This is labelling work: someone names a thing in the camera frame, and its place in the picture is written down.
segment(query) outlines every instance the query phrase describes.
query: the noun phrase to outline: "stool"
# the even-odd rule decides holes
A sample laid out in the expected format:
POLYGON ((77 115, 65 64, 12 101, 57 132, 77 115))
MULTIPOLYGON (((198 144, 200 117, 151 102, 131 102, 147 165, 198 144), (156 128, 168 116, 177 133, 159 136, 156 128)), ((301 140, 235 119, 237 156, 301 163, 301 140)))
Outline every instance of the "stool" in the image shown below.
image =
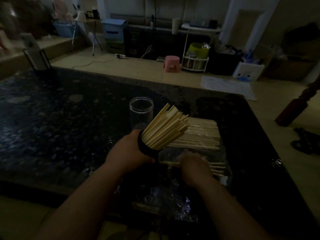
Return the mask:
POLYGON ((180 72, 180 58, 178 56, 166 56, 164 61, 164 71, 169 72, 170 66, 174 66, 177 72, 180 72))

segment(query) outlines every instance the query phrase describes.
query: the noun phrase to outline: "forearm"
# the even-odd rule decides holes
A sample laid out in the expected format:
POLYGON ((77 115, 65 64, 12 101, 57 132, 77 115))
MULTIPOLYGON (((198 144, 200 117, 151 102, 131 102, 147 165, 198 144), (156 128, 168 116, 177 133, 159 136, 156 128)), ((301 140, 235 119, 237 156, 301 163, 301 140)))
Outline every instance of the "forearm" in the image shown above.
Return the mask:
POLYGON ((212 179, 198 191, 221 239, 270 239, 262 226, 218 181, 212 179))
POLYGON ((55 211, 35 239, 97 239, 121 178, 121 172, 102 165, 55 211))

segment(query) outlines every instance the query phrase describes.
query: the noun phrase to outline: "blue storage box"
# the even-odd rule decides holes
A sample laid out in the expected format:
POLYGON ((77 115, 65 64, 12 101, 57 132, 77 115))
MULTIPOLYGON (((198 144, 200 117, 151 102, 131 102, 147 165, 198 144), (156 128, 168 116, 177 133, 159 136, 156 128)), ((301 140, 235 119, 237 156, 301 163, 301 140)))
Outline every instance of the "blue storage box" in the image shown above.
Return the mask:
POLYGON ((128 25, 126 20, 110 18, 102 20, 101 23, 106 39, 123 40, 123 28, 128 25))
POLYGON ((73 24, 69 23, 53 23, 53 25, 56 28, 57 33, 60 37, 72 38, 74 30, 74 37, 79 36, 79 25, 77 25, 76 29, 73 24))

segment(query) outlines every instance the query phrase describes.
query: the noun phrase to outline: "transparent container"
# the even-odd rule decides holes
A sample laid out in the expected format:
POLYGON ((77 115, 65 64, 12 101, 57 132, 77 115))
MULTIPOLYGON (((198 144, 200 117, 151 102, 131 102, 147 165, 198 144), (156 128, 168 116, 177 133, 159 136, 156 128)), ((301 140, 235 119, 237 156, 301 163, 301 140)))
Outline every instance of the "transparent container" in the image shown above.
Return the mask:
POLYGON ((153 101, 148 97, 134 97, 130 100, 131 128, 144 130, 153 119, 153 101))

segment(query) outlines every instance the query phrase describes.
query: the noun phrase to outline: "white foam box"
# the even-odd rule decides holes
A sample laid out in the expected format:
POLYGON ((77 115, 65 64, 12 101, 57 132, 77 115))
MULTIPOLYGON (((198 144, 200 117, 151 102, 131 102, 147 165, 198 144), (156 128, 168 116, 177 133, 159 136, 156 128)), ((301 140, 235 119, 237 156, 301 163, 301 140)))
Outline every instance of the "white foam box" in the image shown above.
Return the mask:
POLYGON ((256 81, 261 75, 261 72, 263 71, 263 69, 264 69, 263 64, 257 65, 257 64, 239 62, 232 76, 234 78, 245 76, 250 78, 252 81, 256 81))

